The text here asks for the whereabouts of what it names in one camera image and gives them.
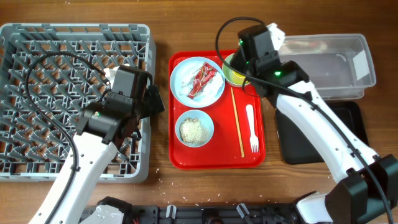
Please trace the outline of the large light blue plate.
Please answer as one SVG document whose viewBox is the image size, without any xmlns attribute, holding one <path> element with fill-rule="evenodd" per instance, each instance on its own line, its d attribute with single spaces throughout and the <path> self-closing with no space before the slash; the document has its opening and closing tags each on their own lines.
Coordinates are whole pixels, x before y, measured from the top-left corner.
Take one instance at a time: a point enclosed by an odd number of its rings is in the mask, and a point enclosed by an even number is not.
<svg viewBox="0 0 398 224">
<path fill-rule="evenodd" d="M 202 66 L 210 65 L 215 69 L 215 76 L 204 84 L 193 99 L 188 94 L 193 89 L 196 74 Z M 170 76 L 170 90 L 175 99 L 191 108 L 204 108 L 215 103 L 223 94 L 225 88 L 224 73 L 212 60 L 205 57 L 191 57 L 182 60 L 172 70 Z"/>
</svg>

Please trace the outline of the wooden chopstick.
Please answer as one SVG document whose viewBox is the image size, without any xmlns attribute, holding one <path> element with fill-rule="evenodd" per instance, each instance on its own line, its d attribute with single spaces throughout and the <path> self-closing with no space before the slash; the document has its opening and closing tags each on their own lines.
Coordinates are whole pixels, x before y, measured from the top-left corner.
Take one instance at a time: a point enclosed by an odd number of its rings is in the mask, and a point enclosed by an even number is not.
<svg viewBox="0 0 398 224">
<path fill-rule="evenodd" d="M 245 158 L 243 140 L 242 140 L 242 136 L 241 136 L 241 129 L 240 129 L 240 123 L 239 123 L 239 117 L 238 117 L 238 111 L 237 111 L 237 106 L 236 106 L 236 100 L 234 97 L 233 88 L 231 87 L 230 90 L 231 90 L 231 99 L 232 99 L 232 103 L 233 103 L 234 118 L 235 118 L 235 122 L 236 122 L 237 134 L 238 134 L 240 153 L 241 153 L 241 157 Z"/>
</svg>

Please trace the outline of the small light blue bowl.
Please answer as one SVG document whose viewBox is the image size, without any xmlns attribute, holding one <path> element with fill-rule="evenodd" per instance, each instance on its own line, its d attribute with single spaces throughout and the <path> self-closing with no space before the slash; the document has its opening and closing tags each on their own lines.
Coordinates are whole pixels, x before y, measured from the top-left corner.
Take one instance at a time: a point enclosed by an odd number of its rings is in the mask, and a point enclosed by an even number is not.
<svg viewBox="0 0 398 224">
<path fill-rule="evenodd" d="M 175 124 L 177 139 L 188 147 L 202 147 L 209 143 L 215 131 L 213 120 L 201 110 L 188 110 Z"/>
</svg>

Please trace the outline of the leftover rice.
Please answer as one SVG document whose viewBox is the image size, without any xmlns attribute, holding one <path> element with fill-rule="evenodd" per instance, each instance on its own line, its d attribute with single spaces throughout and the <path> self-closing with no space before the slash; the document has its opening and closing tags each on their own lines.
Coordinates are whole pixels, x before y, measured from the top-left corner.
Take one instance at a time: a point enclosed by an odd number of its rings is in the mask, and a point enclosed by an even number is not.
<svg viewBox="0 0 398 224">
<path fill-rule="evenodd" d="M 203 144 L 208 138 L 208 130 L 198 118 L 185 119 L 180 127 L 180 137 L 187 144 Z"/>
</svg>

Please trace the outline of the white napkin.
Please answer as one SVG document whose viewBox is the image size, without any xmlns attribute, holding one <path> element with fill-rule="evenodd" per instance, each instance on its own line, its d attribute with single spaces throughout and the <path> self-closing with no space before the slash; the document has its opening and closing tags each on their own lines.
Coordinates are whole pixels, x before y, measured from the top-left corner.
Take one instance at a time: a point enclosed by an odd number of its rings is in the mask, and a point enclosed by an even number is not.
<svg viewBox="0 0 398 224">
<path fill-rule="evenodd" d="M 217 72 L 216 75 L 201 89 L 201 91 L 194 97 L 194 99 L 190 99 L 187 95 L 192 89 L 193 80 L 195 75 L 199 72 L 196 70 L 194 72 L 188 72 L 183 78 L 182 83 L 180 85 L 180 89 L 177 91 L 178 96 L 184 96 L 191 101 L 203 101 L 207 98 L 214 98 L 217 94 L 218 90 L 221 88 L 224 83 L 223 76 L 220 72 Z"/>
</svg>

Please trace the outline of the red snack wrapper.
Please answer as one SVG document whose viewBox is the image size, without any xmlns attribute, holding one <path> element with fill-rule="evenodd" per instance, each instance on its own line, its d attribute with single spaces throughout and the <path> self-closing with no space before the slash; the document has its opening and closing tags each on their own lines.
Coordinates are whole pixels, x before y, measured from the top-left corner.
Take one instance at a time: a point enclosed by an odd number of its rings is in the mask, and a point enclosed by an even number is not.
<svg viewBox="0 0 398 224">
<path fill-rule="evenodd" d="M 216 75 L 217 69 L 205 62 L 199 72 L 195 75 L 193 86 L 189 94 L 190 99 L 194 99 L 201 89 Z"/>
</svg>

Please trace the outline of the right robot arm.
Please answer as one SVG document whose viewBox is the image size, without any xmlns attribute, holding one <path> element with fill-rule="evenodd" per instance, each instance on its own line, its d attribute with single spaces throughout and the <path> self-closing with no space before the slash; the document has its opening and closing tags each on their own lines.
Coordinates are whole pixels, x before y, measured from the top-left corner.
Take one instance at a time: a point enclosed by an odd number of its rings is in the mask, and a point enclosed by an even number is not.
<svg viewBox="0 0 398 224">
<path fill-rule="evenodd" d="M 393 223 L 397 206 L 397 159 L 379 156 L 322 100 L 305 71 L 281 62 L 277 51 L 263 56 L 238 50 L 225 64 L 244 75 L 260 97 L 288 117 L 311 142 L 329 168 L 336 186 L 295 204 L 305 223 L 367 223 L 386 214 Z"/>
</svg>

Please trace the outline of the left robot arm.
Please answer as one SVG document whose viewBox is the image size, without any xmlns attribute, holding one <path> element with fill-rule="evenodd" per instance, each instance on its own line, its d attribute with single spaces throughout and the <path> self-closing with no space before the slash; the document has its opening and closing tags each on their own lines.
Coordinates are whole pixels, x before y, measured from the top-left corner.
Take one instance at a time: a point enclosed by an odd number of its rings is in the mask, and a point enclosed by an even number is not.
<svg viewBox="0 0 398 224">
<path fill-rule="evenodd" d="M 31 223 L 77 223 L 94 187 L 108 164 L 125 145 L 125 139 L 138 142 L 141 153 L 133 178 L 146 179 L 149 170 L 149 118 L 164 110 L 159 88 L 150 85 L 109 90 L 105 100 L 83 108 L 66 159 L 43 204 Z"/>
</svg>

